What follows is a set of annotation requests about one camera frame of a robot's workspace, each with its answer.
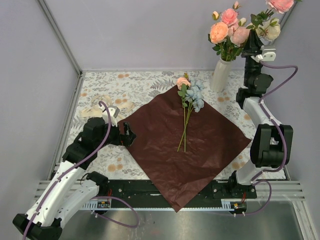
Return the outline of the large pink peony stem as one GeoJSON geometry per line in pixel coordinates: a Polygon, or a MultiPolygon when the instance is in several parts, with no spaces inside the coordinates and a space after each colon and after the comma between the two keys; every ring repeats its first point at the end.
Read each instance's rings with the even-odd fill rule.
{"type": "Polygon", "coordinates": [[[243,17],[228,28],[227,61],[234,61],[241,54],[250,33],[246,23],[247,19],[243,17]]]}

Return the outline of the cream rose stem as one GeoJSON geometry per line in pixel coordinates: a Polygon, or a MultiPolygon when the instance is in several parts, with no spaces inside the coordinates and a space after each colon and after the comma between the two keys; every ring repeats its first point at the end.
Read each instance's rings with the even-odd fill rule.
{"type": "Polygon", "coordinates": [[[280,20],[278,18],[272,18],[265,21],[257,31],[259,32],[259,36],[264,40],[272,42],[277,39],[281,33],[280,20]]]}

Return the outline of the orange peach rose stem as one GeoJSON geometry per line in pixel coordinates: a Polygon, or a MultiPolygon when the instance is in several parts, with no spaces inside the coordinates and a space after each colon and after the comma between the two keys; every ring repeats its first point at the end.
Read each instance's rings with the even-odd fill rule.
{"type": "Polygon", "coordinates": [[[220,52],[220,56],[223,60],[226,60],[226,52],[224,47],[224,41],[228,36],[228,25],[223,21],[219,21],[220,14],[217,11],[212,13],[212,19],[216,21],[210,28],[210,33],[208,35],[208,39],[212,44],[215,44],[213,49],[218,53],[220,52]]]}

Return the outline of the small pink rose stem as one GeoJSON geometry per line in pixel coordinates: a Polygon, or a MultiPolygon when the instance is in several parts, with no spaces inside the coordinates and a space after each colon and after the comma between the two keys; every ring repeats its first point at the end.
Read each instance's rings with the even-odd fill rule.
{"type": "Polygon", "coordinates": [[[250,24],[246,27],[249,30],[256,30],[263,26],[264,22],[272,19],[272,16],[277,14],[285,14],[291,10],[296,2],[301,0],[266,0],[267,10],[257,14],[250,15],[250,24]]]}

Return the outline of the blue hydrangea stem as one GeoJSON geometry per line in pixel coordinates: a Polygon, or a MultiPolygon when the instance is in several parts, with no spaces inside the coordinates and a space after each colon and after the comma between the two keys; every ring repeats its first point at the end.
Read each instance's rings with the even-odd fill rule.
{"type": "Polygon", "coordinates": [[[190,81],[191,86],[188,88],[186,92],[186,103],[188,104],[188,108],[186,109],[186,131],[185,131],[185,151],[187,150],[187,126],[189,123],[189,119],[191,117],[191,113],[198,113],[204,107],[204,100],[202,91],[204,86],[201,81],[194,80],[190,81]]]}

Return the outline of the red wrapping paper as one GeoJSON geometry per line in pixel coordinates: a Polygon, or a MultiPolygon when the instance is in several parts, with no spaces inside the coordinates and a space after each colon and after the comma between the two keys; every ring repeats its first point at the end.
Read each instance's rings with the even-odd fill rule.
{"type": "Polygon", "coordinates": [[[184,125],[177,87],[125,119],[136,135],[128,151],[175,211],[189,203],[250,143],[208,103],[184,125]]]}

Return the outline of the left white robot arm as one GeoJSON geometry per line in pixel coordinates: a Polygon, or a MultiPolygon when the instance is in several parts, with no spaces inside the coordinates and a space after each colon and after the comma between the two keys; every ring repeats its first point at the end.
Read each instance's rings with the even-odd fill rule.
{"type": "Polygon", "coordinates": [[[117,125],[106,123],[101,117],[92,117],[84,124],[72,144],[62,156],[62,162],[41,197],[27,211],[17,214],[12,223],[23,239],[57,240],[69,220],[84,204],[94,198],[105,198],[109,191],[108,178],[93,171],[86,174],[82,185],[70,196],[74,183],[84,175],[88,166],[106,145],[132,145],[137,137],[127,122],[124,133],[117,125]]]}

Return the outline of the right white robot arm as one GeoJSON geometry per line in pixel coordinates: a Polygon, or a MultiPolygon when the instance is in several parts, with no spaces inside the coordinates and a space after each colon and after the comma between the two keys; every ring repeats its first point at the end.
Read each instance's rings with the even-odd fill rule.
{"type": "Polygon", "coordinates": [[[250,160],[228,179],[227,193],[232,198],[246,198],[255,192],[254,184],[264,173],[276,173],[289,163],[293,128],[277,120],[265,104],[273,77],[262,73],[267,62],[274,61],[276,50],[264,46],[251,30],[241,56],[245,58],[244,87],[239,88],[236,102],[251,118],[256,132],[250,147],[250,160]]]}

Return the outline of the white ribbed vase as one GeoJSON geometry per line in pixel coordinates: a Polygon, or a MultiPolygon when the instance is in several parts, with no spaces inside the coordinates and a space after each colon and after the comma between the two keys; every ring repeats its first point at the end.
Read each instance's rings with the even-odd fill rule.
{"type": "Polygon", "coordinates": [[[213,92],[219,93],[226,87],[231,70],[231,63],[231,61],[225,61],[221,58],[218,60],[212,79],[210,80],[210,89],[213,92]]]}

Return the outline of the floral table mat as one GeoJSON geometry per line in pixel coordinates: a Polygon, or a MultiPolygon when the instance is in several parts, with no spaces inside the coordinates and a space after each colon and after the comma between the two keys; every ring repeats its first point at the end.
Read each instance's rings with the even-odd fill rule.
{"type": "MultiPolygon", "coordinates": [[[[205,89],[204,100],[219,113],[233,122],[244,135],[253,139],[256,127],[251,118],[236,102],[236,93],[243,86],[243,70],[231,71],[227,86],[222,92],[210,89],[212,71],[188,71],[191,80],[202,81],[205,89]]],[[[183,71],[131,71],[131,72],[86,72],[81,78],[81,87],[76,91],[77,101],[71,108],[71,119],[64,138],[64,146],[58,153],[56,164],[75,137],[82,131],[91,114],[99,117],[98,102],[114,105],[120,109],[117,117],[123,120],[158,94],[173,87],[183,71]]],[[[96,171],[114,180],[148,180],[124,147],[108,145],[98,152],[98,157],[90,164],[88,172],[96,171]]]]}

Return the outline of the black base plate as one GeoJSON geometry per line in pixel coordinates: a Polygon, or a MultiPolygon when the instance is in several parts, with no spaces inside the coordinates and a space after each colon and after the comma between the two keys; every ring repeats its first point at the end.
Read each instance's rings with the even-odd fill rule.
{"type": "MultiPolygon", "coordinates": [[[[110,196],[126,201],[134,209],[173,209],[150,180],[110,180],[106,189],[110,196]]],[[[252,185],[213,180],[184,208],[226,208],[223,200],[231,199],[239,203],[256,198],[256,188],[252,185]]]]}

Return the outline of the left aluminium frame post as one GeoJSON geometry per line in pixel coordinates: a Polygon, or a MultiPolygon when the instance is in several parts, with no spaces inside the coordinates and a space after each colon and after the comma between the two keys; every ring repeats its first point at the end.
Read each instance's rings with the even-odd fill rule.
{"type": "Polygon", "coordinates": [[[47,2],[45,0],[37,0],[36,1],[41,9],[41,11],[43,12],[43,14],[45,15],[45,18],[47,19],[54,35],[57,37],[57,40],[63,50],[63,52],[65,53],[66,57],[68,58],[68,61],[70,62],[72,68],[74,69],[74,71],[76,72],[76,74],[78,76],[82,75],[82,69],[80,67],[80,65],[78,64],[75,56],[73,55],[62,31],[60,30],[57,21],[55,20],[55,17],[52,13],[52,11],[50,10],[47,2]]]}

